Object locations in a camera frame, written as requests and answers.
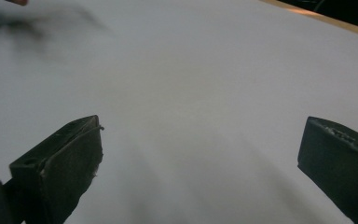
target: black rubber pad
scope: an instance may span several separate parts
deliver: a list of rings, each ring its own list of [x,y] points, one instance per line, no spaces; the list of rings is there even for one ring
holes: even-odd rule
[[[298,154],[301,169],[336,206],[358,223],[358,133],[309,117]]]

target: white surface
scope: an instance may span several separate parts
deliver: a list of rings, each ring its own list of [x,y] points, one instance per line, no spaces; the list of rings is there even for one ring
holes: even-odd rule
[[[351,223],[296,156],[307,116],[358,131],[358,35],[251,0],[0,4],[0,179],[105,127],[66,223]]]

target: white sheet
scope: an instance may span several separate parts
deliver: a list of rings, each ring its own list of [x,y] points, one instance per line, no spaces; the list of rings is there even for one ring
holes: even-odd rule
[[[0,179],[105,127],[66,223],[351,223],[296,156],[307,116],[358,131],[358,35],[251,0],[0,4]]]

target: table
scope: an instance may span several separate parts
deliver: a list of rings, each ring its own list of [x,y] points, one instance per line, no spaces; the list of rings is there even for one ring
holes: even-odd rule
[[[66,223],[351,223],[296,168],[308,116],[358,132],[358,34],[256,0],[0,6],[0,179],[97,114]]]

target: clamp jaw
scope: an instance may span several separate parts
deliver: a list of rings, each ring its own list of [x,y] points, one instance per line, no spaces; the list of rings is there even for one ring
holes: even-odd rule
[[[62,224],[103,158],[97,116],[72,121],[10,164],[0,182],[0,224]]]

